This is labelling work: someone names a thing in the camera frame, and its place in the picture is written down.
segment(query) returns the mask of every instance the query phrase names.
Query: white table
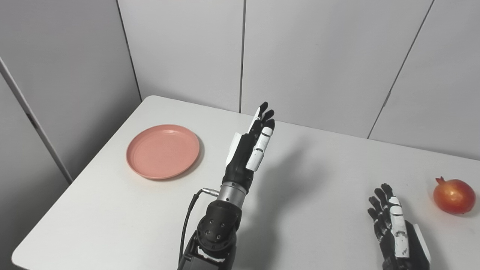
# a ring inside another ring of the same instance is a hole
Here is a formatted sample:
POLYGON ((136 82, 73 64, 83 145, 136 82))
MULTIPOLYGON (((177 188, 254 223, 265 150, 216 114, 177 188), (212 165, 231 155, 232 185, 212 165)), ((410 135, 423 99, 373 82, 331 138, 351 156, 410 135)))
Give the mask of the white table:
MULTIPOLYGON (((250 120, 146 98, 18 246, 13 262, 29 270, 175 270, 190 199, 202 187, 219 188, 232 136, 250 120), (131 171, 125 150, 142 130, 166 123, 195 132, 201 157, 175 180, 150 181, 131 171)), ((277 123, 245 199, 234 269, 380 270, 366 209, 383 182, 422 228, 432 269, 473 269, 480 265, 480 203, 464 216, 440 211, 432 191, 441 175, 480 191, 480 161, 277 123)), ((213 199, 200 197, 187 237, 213 199)))

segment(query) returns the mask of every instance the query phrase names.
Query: white partition wall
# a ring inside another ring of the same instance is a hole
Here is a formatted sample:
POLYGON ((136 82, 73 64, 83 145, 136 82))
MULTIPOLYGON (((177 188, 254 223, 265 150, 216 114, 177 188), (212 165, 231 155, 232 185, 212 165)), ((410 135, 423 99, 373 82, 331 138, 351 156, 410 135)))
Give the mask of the white partition wall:
POLYGON ((115 0, 2 0, 0 57, 72 178, 140 104, 115 0))
POLYGON ((366 138, 432 0, 247 0, 242 112, 366 138))
POLYGON ((142 98, 239 110, 243 0, 119 0, 142 98))
POLYGON ((0 269, 67 181, 0 74, 0 269))
POLYGON ((480 2, 437 0, 371 139, 480 160, 480 2))

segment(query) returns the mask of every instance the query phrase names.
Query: black cable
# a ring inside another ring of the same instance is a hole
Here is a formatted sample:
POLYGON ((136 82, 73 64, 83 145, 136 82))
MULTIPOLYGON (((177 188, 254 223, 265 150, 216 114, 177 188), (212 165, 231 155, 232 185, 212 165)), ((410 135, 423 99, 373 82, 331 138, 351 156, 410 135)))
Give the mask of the black cable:
POLYGON ((195 205, 195 202, 197 202, 198 200, 198 197, 200 196, 200 194, 202 193, 202 189, 199 190, 195 195, 193 195, 193 198, 192 200, 190 201, 190 205, 188 206, 188 210, 187 210, 187 215, 185 216, 185 221, 183 222, 183 230, 181 232, 181 240, 180 240, 180 256, 179 256, 179 264, 181 262, 181 258, 183 256, 183 243, 185 241, 185 233, 187 231, 187 224, 188 224, 188 219, 190 217, 190 213, 193 209, 193 206, 195 205))

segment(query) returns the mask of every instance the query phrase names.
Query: pink plate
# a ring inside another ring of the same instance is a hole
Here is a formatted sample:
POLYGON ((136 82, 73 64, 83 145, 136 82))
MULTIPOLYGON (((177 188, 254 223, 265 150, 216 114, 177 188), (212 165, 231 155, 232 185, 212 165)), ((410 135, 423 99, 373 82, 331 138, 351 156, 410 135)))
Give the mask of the pink plate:
POLYGON ((179 125, 158 125, 142 131, 128 145, 127 162, 148 179, 167 179, 186 171, 200 151, 198 138, 179 125))

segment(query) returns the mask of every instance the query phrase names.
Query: robotic hand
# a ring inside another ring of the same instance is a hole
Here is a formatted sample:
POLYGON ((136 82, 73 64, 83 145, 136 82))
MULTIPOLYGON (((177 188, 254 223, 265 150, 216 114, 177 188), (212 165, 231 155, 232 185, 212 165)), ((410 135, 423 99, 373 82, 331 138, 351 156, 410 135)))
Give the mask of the robotic hand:
POLYGON ((380 242, 385 261, 384 270, 429 270, 430 253, 420 228, 403 217, 400 201, 393 195, 392 188, 382 184, 376 188, 368 201, 373 208, 368 213, 373 218, 373 230, 380 242))
MULTIPOLYGON (((235 259, 237 230, 240 226, 241 207, 253 181, 253 173, 262 162, 265 149, 273 134, 273 110, 267 112, 264 102, 255 113, 247 133, 235 133, 227 156, 225 175, 220 191, 204 188, 217 196, 180 258, 178 270, 230 270, 235 259)), ((195 196, 189 211, 196 200, 195 196)))

